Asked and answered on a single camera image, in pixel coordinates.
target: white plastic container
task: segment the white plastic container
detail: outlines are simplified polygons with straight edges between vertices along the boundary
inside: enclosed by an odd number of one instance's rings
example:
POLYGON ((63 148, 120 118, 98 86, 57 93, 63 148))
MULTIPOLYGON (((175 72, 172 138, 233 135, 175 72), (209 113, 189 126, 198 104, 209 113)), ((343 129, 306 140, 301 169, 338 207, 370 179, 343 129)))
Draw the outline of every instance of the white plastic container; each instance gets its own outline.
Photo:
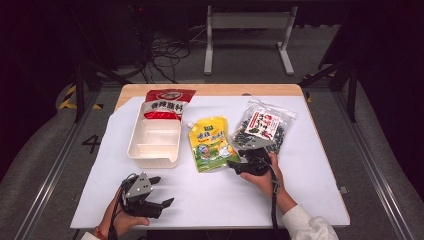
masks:
POLYGON ((146 119, 143 105, 137 116, 128 156, 140 168, 174 168, 180 146, 181 121, 146 119))

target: seaweed snack bag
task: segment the seaweed snack bag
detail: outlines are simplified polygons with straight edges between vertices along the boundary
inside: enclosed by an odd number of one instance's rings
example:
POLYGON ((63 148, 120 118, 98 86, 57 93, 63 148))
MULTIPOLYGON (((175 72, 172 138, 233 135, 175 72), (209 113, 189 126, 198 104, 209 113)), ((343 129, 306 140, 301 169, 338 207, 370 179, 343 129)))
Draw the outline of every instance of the seaweed snack bag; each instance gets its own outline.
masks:
POLYGON ((278 154, 297 113, 255 98, 251 98, 247 105, 232 143, 241 149, 265 147, 268 152, 278 154))

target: white tabletop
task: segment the white tabletop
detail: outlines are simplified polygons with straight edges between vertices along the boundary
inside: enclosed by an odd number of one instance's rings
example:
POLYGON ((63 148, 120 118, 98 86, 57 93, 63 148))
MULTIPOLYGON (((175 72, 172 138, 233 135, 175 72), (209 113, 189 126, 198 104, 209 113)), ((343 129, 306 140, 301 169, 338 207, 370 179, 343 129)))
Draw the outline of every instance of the white tabletop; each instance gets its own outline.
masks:
MULTIPOLYGON (((350 218, 303 96, 256 96, 265 103, 298 113, 279 153, 287 191, 312 216, 323 216, 333 226, 347 226, 350 218)), ((75 212, 71 228, 93 228, 122 180, 145 171, 160 176, 147 198, 161 203, 175 198, 148 229, 272 228, 271 201, 256 186, 220 168, 198 173, 191 152, 187 123, 225 116, 232 134, 246 109, 249 96, 194 96, 183 114, 178 165, 172 169, 140 169, 127 149, 144 97, 131 98, 111 115, 97 159, 75 212)))

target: wooden table edge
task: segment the wooden table edge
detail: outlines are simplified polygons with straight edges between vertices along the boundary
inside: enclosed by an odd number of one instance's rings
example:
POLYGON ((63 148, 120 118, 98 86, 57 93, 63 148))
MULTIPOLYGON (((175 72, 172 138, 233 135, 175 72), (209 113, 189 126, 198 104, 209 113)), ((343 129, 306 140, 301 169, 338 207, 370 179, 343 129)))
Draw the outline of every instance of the wooden table edge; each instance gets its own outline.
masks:
POLYGON ((303 96, 297 84, 127 84, 122 87, 115 111, 135 96, 154 89, 193 89, 197 96, 303 96))

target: yellow snack bag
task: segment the yellow snack bag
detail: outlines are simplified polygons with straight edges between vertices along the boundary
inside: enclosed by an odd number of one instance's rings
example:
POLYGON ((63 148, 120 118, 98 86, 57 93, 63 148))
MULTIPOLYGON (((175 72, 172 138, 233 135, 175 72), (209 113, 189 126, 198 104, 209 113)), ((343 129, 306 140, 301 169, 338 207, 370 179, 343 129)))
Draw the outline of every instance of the yellow snack bag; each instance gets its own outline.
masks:
POLYGON ((227 141, 225 117, 204 118, 189 132, 191 149, 198 172, 226 166, 227 160, 240 162, 240 157, 227 141))

